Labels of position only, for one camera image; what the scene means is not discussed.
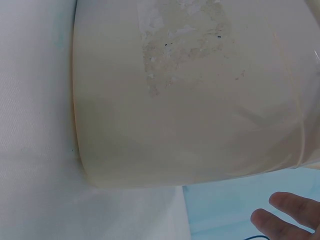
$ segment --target blue floor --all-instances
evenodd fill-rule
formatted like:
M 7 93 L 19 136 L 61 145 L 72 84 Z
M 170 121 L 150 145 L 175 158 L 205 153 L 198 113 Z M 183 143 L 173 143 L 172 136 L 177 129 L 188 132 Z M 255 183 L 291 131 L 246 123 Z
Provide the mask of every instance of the blue floor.
M 277 191 L 320 201 L 320 170 L 284 169 L 184 186 L 192 240 L 243 240 L 259 235 L 261 233 L 250 223 L 251 213 L 258 208 L 264 208 L 299 226 L 268 204 L 269 196 Z

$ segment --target hand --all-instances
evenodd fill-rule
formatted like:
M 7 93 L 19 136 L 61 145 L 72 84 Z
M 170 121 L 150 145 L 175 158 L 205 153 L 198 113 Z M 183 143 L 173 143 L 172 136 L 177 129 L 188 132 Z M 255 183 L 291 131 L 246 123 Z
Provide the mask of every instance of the hand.
M 276 192 L 269 203 L 299 224 L 315 230 L 312 234 L 264 209 L 257 209 L 251 215 L 251 222 L 270 240 L 320 240 L 320 202 L 289 192 Z

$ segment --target black cable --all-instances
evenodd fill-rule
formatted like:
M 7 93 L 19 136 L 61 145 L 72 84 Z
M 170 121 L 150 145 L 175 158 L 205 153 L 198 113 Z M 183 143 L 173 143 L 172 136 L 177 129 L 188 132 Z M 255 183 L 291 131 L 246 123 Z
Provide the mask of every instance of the black cable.
M 270 238 L 268 238 L 267 236 L 263 236 L 263 235 L 251 236 L 251 237 L 248 237 L 244 240 L 251 240 L 251 239 L 257 239 L 257 238 L 263 238 L 263 239 L 270 240 Z

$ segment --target white cylindrical container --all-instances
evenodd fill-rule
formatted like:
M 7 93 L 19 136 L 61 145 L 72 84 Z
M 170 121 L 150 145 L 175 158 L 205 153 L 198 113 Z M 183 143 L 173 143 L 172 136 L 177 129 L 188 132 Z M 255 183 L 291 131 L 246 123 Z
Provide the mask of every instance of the white cylindrical container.
M 301 0 L 79 1 L 74 105 L 88 178 L 184 185 L 317 160 L 319 55 Z

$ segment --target residue stain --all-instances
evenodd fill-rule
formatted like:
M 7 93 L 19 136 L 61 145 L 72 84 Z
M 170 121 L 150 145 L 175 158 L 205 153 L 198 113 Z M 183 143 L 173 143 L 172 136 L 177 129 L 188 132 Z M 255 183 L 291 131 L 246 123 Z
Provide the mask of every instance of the residue stain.
M 232 43 L 231 23 L 220 1 L 140 0 L 138 15 L 146 82 L 152 97 L 178 81 L 197 82 L 197 86 L 202 82 L 199 78 L 177 74 L 180 66 L 222 52 L 224 44 Z

